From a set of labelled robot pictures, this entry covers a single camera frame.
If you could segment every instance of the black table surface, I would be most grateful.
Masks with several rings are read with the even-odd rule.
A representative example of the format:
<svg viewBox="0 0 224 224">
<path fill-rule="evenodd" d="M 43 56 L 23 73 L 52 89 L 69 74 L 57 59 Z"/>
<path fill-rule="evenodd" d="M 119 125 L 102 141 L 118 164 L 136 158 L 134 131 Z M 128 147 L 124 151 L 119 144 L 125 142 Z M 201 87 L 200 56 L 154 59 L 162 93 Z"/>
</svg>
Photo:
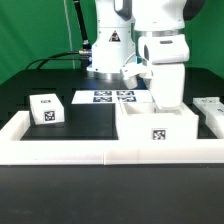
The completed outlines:
<svg viewBox="0 0 224 224">
<path fill-rule="evenodd" d="M 144 89 L 138 80 L 138 89 Z M 224 96 L 224 81 L 206 69 L 186 69 L 184 102 L 200 115 L 198 138 L 215 138 L 203 115 L 192 107 L 193 97 Z M 96 80 L 81 70 L 26 70 L 0 86 L 0 128 L 18 110 L 30 110 L 29 96 L 55 93 L 65 110 L 65 122 L 35 125 L 22 140 L 117 140 L 114 104 L 71 104 L 77 90 L 123 90 L 122 81 Z"/>
<path fill-rule="evenodd" d="M 69 108 L 75 91 L 86 89 L 125 87 L 120 81 L 89 79 L 81 71 L 21 71 L 0 86 L 0 102 L 4 105 L 0 125 L 18 110 L 29 109 L 30 94 L 53 92 L 68 107 L 68 116 L 76 117 L 85 111 L 88 122 L 98 125 L 86 131 L 80 122 L 81 131 L 71 138 L 116 139 L 110 125 L 104 127 L 90 119 L 90 115 L 94 120 L 99 113 L 101 119 L 109 119 L 112 124 L 113 105 Z M 205 69 L 187 69 L 187 105 L 192 105 L 193 97 L 222 99 L 223 95 L 222 79 Z M 102 118 L 103 111 L 110 115 Z M 92 134 L 100 128 L 106 131 Z M 40 138 L 37 130 L 33 134 Z M 223 168 L 223 164 L 1 166 L 0 223 L 223 223 Z"/>
</svg>

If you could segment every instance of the black cable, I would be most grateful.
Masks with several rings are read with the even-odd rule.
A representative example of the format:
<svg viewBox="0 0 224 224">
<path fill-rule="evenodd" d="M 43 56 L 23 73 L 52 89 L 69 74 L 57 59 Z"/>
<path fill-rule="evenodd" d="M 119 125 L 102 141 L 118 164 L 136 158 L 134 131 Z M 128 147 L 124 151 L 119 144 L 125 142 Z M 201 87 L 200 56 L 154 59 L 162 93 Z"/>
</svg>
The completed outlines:
<svg viewBox="0 0 224 224">
<path fill-rule="evenodd" d="M 80 28 L 81 36 L 83 40 L 82 47 L 83 49 L 91 49 L 91 45 L 89 43 L 87 32 L 86 32 L 86 26 L 85 26 L 83 14 L 82 14 L 80 0 L 73 0 L 73 3 L 75 5 L 76 13 L 78 16 L 79 28 Z"/>
<path fill-rule="evenodd" d="M 69 52 L 64 52 L 64 53 L 52 55 L 51 57 L 42 60 L 42 62 L 37 66 L 36 69 L 40 69 L 48 61 L 52 60 L 52 58 L 59 58 L 59 57 L 68 56 L 68 55 L 75 55 L 75 54 L 79 54 L 79 52 L 78 51 L 69 51 Z"/>
<path fill-rule="evenodd" d="M 27 66 L 26 66 L 26 68 L 25 68 L 25 70 L 28 70 L 29 69 L 29 67 L 31 66 L 31 65 L 33 65 L 33 64 L 35 64 L 35 63 L 37 63 L 37 62 L 40 62 L 40 61 L 71 61 L 71 60 L 73 60 L 73 61 L 82 61 L 82 60 L 88 60 L 88 59 L 81 59 L 81 58 L 44 58 L 44 59 L 38 59 L 38 60 L 35 60 L 35 61 L 33 61 L 33 62 L 31 62 L 30 64 L 28 64 Z"/>
</svg>

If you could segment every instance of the white container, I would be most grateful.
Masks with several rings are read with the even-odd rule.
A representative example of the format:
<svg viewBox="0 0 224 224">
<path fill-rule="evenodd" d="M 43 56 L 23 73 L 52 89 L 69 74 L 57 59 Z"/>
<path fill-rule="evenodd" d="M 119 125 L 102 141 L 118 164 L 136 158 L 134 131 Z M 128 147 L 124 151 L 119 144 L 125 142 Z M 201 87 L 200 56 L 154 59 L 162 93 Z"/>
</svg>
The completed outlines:
<svg viewBox="0 0 224 224">
<path fill-rule="evenodd" d="M 64 107 L 55 94 L 30 96 L 30 107 L 35 124 L 64 122 Z"/>
<path fill-rule="evenodd" d="M 184 103 L 175 112 L 162 112 L 155 103 L 116 103 L 116 128 L 120 140 L 197 139 L 198 116 Z"/>
</svg>

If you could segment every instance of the white cube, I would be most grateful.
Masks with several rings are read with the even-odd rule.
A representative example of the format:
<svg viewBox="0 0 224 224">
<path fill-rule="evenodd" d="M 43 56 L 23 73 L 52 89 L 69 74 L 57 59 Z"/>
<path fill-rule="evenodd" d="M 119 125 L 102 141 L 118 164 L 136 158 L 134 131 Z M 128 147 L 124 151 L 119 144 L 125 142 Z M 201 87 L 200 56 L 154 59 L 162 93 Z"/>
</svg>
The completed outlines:
<svg viewBox="0 0 224 224">
<path fill-rule="evenodd" d="M 35 124 L 64 122 L 64 107 L 55 94 L 30 96 L 30 107 Z"/>
</svg>

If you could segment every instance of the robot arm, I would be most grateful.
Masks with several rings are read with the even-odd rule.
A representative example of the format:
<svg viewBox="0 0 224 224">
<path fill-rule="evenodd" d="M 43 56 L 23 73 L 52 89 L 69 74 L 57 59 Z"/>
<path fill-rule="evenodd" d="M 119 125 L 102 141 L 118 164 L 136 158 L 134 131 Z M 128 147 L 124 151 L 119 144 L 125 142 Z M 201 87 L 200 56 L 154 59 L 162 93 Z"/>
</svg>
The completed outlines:
<svg viewBox="0 0 224 224">
<path fill-rule="evenodd" d="M 185 36 L 183 9 L 187 0 L 133 0 L 137 55 L 141 64 L 127 64 L 121 69 L 128 88 L 136 87 L 136 75 L 144 79 L 158 108 L 173 110 L 183 98 L 185 68 L 189 48 Z"/>
</svg>

